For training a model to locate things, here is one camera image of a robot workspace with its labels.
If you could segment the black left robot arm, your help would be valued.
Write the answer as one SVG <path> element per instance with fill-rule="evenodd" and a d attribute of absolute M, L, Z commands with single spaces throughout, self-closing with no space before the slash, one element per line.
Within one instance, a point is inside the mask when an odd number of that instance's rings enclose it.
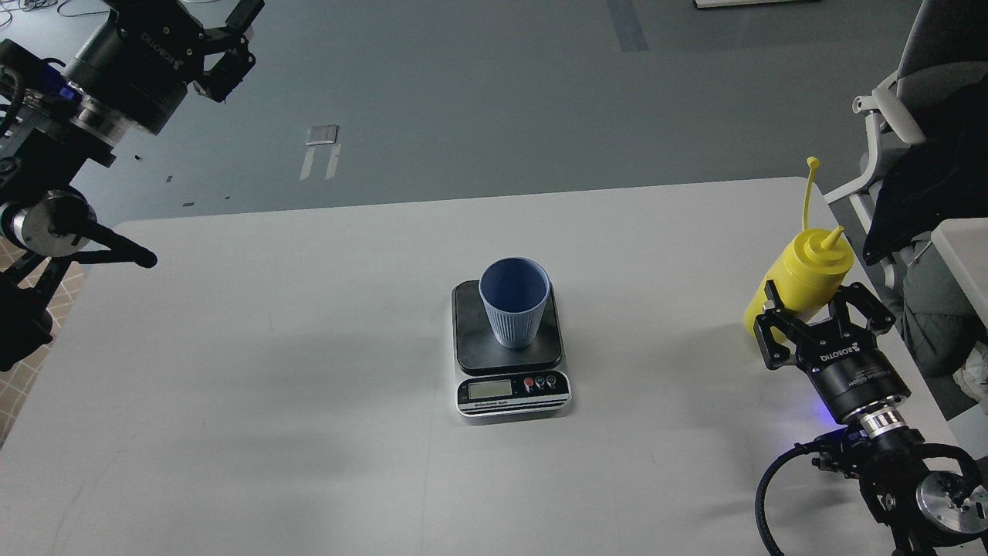
<path fill-rule="evenodd" d="M 225 101 L 256 64 L 262 7 L 240 1 L 208 29 L 180 1 L 110 1 L 70 66 L 4 39 L 1 225 L 22 255 L 2 271 L 3 371 L 52 341 L 47 307 L 72 264 L 157 264 L 100 224 L 72 181 L 88 161 L 109 168 L 127 130 L 159 134 L 188 88 Z"/>

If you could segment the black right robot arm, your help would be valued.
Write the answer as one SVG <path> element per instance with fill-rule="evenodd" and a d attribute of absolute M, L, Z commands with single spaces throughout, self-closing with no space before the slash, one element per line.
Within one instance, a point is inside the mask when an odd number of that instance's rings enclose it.
<path fill-rule="evenodd" d="M 928 443 L 899 411 L 911 393 L 878 346 L 892 313 L 853 283 L 829 300 L 827 319 L 809 324 L 783 305 L 775 282 L 763 291 L 768 299 L 753 332 L 766 368 L 800 369 L 837 423 L 833 432 L 794 444 L 763 473 L 755 518 L 766 551 L 781 553 L 766 517 L 770 482 L 804 455 L 818 470 L 858 482 L 871 516 L 892 532 L 895 555 L 985 541 L 986 487 L 976 461 L 957 446 Z"/>

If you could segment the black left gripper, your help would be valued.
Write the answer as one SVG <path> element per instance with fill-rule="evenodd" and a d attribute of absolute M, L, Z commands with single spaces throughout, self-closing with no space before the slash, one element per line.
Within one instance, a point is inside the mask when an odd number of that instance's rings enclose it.
<path fill-rule="evenodd" d="M 256 63 L 249 34 L 264 1 L 239 1 L 222 27 L 210 29 L 180 1 L 107 4 L 107 20 L 81 47 L 66 77 L 154 136 L 186 98 L 192 80 L 198 94 L 222 103 Z M 201 54 L 220 59 L 202 70 Z"/>

